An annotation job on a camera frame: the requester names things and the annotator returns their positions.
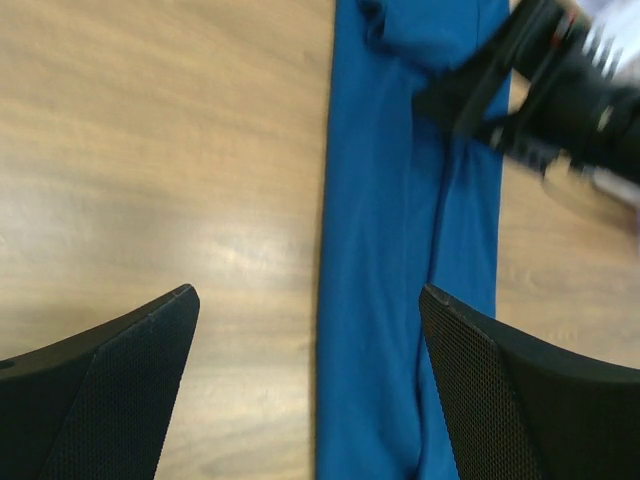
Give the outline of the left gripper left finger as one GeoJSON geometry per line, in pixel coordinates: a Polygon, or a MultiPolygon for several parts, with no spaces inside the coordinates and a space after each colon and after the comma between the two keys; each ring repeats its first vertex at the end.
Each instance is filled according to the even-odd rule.
{"type": "Polygon", "coordinates": [[[199,309],[185,284],[2,360],[2,478],[154,478],[199,309]]]}

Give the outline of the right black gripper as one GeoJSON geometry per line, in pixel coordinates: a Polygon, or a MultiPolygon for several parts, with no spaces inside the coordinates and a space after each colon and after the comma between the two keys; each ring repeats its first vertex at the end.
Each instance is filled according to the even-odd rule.
{"type": "Polygon", "coordinates": [[[590,29],[557,1],[520,1],[464,62],[413,97],[413,112],[441,129],[479,137],[543,172],[561,151],[574,168],[639,177],[639,90],[615,84],[610,64],[586,48],[590,29]],[[500,69],[529,83],[521,107],[484,120],[500,89],[500,69]]]}

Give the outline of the dark blue t shirt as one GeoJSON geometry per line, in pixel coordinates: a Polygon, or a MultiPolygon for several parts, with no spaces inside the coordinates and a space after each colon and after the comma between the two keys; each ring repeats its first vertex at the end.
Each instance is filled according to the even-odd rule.
{"type": "Polygon", "coordinates": [[[316,335],[319,479],[453,479],[422,332],[433,283],[496,304],[502,159],[412,111],[505,1],[336,5],[316,335]]]}

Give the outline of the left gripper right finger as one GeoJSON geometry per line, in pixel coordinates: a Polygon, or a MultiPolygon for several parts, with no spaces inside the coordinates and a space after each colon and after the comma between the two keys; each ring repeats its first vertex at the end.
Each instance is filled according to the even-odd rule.
{"type": "Polygon", "coordinates": [[[552,345],[434,285],[419,303],[460,478],[638,478],[638,370],[552,345]]]}

